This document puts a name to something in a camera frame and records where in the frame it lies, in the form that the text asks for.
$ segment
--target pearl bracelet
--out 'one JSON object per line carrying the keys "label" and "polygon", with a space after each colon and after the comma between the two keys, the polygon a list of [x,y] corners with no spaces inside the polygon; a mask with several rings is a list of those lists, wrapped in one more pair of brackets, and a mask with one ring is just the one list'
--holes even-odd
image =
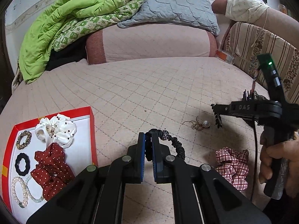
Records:
{"label": "pearl bracelet", "polygon": [[[20,182],[22,188],[23,188],[23,201],[21,202],[17,195],[16,195],[16,183]],[[11,192],[13,195],[14,200],[19,204],[21,208],[25,208],[28,205],[28,193],[26,190],[26,185],[24,183],[24,180],[20,177],[14,177],[11,182]]]}
{"label": "pearl bracelet", "polygon": [[25,180],[25,185],[26,185],[27,193],[28,193],[30,199],[32,199],[35,203],[40,203],[40,202],[42,202],[42,201],[44,200],[44,197],[41,196],[38,200],[35,199],[35,198],[31,195],[31,193],[30,193],[30,191],[29,191],[29,188],[28,188],[28,186],[27,186],[27,184],[28,184],[28,182],[29,182],[29,180],[30,180],[31,178],[32,178],[32,176],[29,175],[29,176],[26,178],[26,180]]}

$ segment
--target white polka dot scrunchie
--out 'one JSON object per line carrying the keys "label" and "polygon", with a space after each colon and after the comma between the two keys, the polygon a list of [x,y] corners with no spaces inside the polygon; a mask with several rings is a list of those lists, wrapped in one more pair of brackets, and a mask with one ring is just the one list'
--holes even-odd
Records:
{"label": "white polka dot scrunchie", "polygon": [[57,142],[63,149],[72,144],[76,132],[76,124],[62,114],[57,114],[50,120],[42,118],[35,127],[35,134],[39,140],[45,140],[47,146]]}

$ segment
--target floral striped cushion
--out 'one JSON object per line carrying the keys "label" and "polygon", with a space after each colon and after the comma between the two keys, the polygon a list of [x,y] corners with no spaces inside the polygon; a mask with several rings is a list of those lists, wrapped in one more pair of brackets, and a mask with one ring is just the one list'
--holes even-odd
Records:
{"label": "floral striped cushion", "polygon": [[[251,77],[258,67],[256,55],[271,53],[286,97],[292,103],[299,103],[299,52],[290,43],[261,27],[237,22],[226,37],[224,50],[234,56],[234,65]],[[261,73],[257,82],[267,88]]]}

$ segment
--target red plaid scrunchie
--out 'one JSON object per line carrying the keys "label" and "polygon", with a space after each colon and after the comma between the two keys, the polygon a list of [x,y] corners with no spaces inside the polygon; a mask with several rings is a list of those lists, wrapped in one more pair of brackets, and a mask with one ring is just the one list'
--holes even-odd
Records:
{"label": "red plaid scrunchie", "polygon": [[234,149],[224,147],[216,151],[216,160],[221,166],[215,170],[220,173],[237,190],[245,190],[248,183],[245,180],[248,174],[248,150],[237,152]]}

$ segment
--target red polka dot scrunchie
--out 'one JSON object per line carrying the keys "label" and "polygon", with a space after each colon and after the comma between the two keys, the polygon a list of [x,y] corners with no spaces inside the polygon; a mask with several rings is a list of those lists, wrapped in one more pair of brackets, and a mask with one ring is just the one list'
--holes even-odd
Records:
{"label": "red polka dot scrunchie", "polygon": [[36,151],[38,161],[31,176],[42,187],[42,196],[49,201],[64,186],[75,178],[71,168],[64,162],[65,153],[57,143],[52,143],[44,152]]}

